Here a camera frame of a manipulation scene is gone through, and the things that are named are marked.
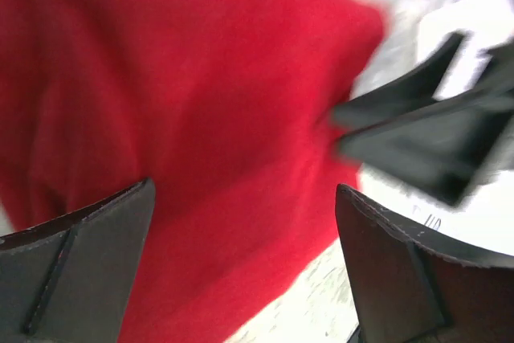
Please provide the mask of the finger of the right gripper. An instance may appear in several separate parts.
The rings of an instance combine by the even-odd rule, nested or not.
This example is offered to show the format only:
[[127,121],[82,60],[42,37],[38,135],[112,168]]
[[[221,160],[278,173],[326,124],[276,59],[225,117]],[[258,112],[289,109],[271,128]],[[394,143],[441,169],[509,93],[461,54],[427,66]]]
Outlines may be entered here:
[[466,92],[344,135],[337,152],[458,206],[513,163],[512,92]]
[[335,106],[331,122],[338,126],[370,126],[433,104],[433,95],[466,37],[461,31],[450,33],[411,71]]

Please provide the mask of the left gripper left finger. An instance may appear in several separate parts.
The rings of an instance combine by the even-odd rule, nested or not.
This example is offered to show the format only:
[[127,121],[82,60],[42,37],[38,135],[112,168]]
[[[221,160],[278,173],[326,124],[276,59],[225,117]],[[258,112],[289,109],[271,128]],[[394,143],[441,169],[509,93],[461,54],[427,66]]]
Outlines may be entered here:
[[117,341],[154,203],[145,179],[2,236],[1,341]]

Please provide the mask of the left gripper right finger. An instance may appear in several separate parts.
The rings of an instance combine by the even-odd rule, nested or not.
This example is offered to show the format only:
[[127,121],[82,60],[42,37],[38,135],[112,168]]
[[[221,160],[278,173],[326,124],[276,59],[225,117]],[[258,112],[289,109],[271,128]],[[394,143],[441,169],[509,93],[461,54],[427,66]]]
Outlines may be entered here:
[[357,311],[351,342],[513,341],[513,258],[462,242],[347,185],[336,219]]

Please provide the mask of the red t shirt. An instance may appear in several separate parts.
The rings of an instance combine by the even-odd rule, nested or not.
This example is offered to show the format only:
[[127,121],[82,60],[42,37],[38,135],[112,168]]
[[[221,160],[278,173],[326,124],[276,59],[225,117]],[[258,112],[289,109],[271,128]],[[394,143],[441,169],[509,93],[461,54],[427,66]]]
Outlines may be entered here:
[[15,229],[144,178],[123,342],[222,342],[337,237],[328,121],[385,33],[367,0],[1,0]]

